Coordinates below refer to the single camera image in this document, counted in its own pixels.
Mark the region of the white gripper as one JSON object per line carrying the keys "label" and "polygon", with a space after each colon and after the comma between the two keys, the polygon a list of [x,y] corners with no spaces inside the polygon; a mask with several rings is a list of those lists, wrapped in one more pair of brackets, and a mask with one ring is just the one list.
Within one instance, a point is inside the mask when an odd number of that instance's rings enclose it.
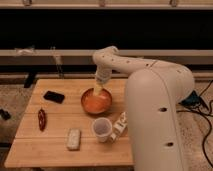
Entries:
{"label": "white gripper", "polygon": [[107,68],[98,68],[95,73],[94,95],[99,95],[106,84],[111,78],[112,70]]}

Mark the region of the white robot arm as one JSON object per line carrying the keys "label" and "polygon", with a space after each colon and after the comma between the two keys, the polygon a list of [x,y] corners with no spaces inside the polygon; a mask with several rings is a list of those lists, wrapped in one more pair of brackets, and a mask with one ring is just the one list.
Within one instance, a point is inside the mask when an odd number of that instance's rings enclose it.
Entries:
{"label": "white robot arm", "polygon": [[122,57],[114,46],[95,51],[92,59],[102,85],[113,71],[128,76],[124,101],[134,171],[188,171],[176,104],[192,93],[192,72],[172,62]]}

